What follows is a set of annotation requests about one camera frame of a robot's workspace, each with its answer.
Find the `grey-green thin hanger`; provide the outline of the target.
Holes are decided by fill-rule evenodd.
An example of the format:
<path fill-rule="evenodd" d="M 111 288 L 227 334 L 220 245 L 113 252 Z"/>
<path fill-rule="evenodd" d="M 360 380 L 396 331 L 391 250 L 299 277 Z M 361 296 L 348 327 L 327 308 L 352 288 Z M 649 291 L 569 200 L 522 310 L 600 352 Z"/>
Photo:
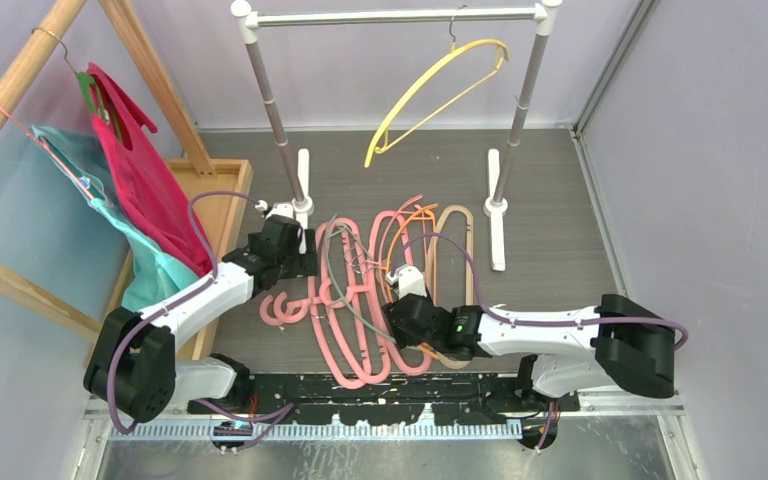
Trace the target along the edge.
<path fill-rule="evenodd" d="M 334 277 L 334 274 L 333 274 L 333 269 L 330 261 L 330 244 L 331 244 L 331 238 L 334 236 L 334 234 L 332 233 L 332 227 L 335 225 L 337 217 L 338 217 L 337 214 L 333 214 L 331 216 L 331 218 L 326 223 L 325 233 L 323 234 L 323 242 L 324 242 L 323 256 L 325 259 L 326 271 L 331 278 Z M 348 298 L 347 293 L 344 292 L 343 289 L 340 288 L 337 283 L 333 284 L 333 288 L 337 292 L 337 299 L 332 301 L 331 308 L 335 308 L 338 303 L 341 303 L 345 308 L 347 308 L 353 314 L 353 317 L 356 320 L 359 320 L 364 326 L 370 328 L 376 335 L 379 335 L 382 338 L 389 341 L 395 340 L 395 338 L 392 335 L 381 330 L 380 328 L 376 327 L 372 322 L 365 319 L 363 315 L 359 312 L 359 310 L 356 309 L 351 304 L 351 301 Z"/>

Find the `orange thin hanger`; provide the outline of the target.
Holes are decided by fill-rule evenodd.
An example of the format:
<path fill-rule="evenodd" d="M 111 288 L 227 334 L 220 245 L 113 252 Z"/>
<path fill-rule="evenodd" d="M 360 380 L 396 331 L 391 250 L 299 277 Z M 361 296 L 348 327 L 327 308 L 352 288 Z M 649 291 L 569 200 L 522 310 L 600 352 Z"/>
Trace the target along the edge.
<path fill-rule="evenodd" d="M 438 203 L 432 203 L 425 206 L 415 205 L 415 209 L 413 211 L 406 211 L 404 214 L 401 214 L 397 218 L 395 221 L 397 224 L 397 229 L 392 235 L 390 244 L 388 245 L 385 253 L 388 266 L 385 270 L 382 271 L 383 273 L 389 272 L 394 266 L 393 258 L 396 247 L 398 245 L 401 245 L 402 247 L 408 245 L 410 241 L 409 227 L 411 225 L 419 224 L 423 233 L 434 232 L 434 228 L 437 226 L 437 216 L 435 210 L 438 208 L 438 206 Z"/>

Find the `yellow thin hanger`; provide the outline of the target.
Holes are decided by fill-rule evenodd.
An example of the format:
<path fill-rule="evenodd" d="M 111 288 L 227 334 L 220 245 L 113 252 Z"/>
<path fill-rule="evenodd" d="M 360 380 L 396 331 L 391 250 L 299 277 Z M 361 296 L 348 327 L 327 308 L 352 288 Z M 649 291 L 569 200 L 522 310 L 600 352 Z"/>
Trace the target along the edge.
<path fill-rule="evenodd" d="M 401 143 L 408 136 L 413 134 L 420 127 L 425 126 L 430 120 L 439 115 L 442 111 L 449 108 L 454 103 L 461 100 L 467 94 L 471 93 L 479 86 L 493 78 L 502 67 L 510 60 L 510 50 L 506 43 L 495 38 L 480 38 L 467 42 L 464 44 L 457 43 L 457 36 L 453 32 L 453 25 L 458 19 L 458 15 L 454 14 L 450 17 L 448 23 L 448 35 L 451 38 L 450 50 L 443 55 L 434 64 L 428 67 L 401 95 L 401 97 L 394 103 L 388 113 L 384 116 L 378 127 L 374 131 L 372 138 L 367 146 L 367 150 L 364 156 L 363 167 L 369 168 L 372 166 L 373 160 L 376 156 L 383 155 L 390 151 L 394 146 Z M 484 46 L 494 47 L 494 57 L 491 70 L 462 91 L 455 94 L 452 98 L 445 101 L 431 113 L 419 120 L 416 124 L 409 127 L 396 139 L 390 139 L 390 130 L 393 126 L 393 122 L 398 115 L 404 110 L 407 104 L 414 99 L 414 97 L 438 74 L 440 74 L 448 65 L 453 61 L 462 57 L 463 55 Z"/>

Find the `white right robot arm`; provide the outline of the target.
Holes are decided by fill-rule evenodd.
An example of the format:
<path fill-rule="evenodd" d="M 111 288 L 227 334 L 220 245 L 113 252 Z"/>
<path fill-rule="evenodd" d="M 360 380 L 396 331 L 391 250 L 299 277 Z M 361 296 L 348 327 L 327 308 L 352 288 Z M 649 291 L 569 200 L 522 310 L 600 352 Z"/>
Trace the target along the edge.
<path fill-rule="evenodd" d="M 453 361 L 520 354 L 518 403 L 542 409 L 581 389 L 616 385 L 647 398 L 674 394 L 676 350 L 685 329 L 631 299 L 605 294 L 569 311 L 512 312 L 477 305 L 452 310 L 407 294 L 386 304 L 384 318 L 399 347 L 428 345 Z"/>

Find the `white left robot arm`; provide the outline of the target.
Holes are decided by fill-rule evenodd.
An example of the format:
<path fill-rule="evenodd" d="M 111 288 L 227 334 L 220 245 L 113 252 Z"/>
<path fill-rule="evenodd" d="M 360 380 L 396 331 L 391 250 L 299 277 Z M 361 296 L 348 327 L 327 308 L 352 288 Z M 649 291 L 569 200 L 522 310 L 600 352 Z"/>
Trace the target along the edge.
<path fill-rule="evenodd" d="M 119 307 L 102 324 L 83 386 L 138 423 L 169 405 L 192 413 L 214 405 L 229 413 L 249 408 L 249 369 L 226 355 L 180 360 L 178 352 L 205 326 L 278 281 L 318 273 L 316 232 L 271 214 L 248 243 L 226 254 L 216 269 L 175 295 L 139 311 Z"/>

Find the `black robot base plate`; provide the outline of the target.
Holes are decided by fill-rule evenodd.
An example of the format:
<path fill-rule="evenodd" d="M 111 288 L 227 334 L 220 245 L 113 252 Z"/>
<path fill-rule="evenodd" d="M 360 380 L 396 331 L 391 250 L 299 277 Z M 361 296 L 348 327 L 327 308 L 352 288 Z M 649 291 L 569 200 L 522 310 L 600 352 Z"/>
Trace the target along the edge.
<path fill-rule="evenodd" d="M 534 418 L 547 413 L 551 402 L 526 388 L 524 370 L 397 374 L 354 388 L 340 385 L 331 374 L 252 373 L 244 368 L 226 396 L 191 400 L 187 411 L 209 413 L 213 405 L 237 415 L 265 415 L 290 404 L 284 424 L 326 425 L 337 418 L 348 426 L 407 426 L 418 423 L 421 412 L 430 408 L 436 426 L 477 426 Z"/>

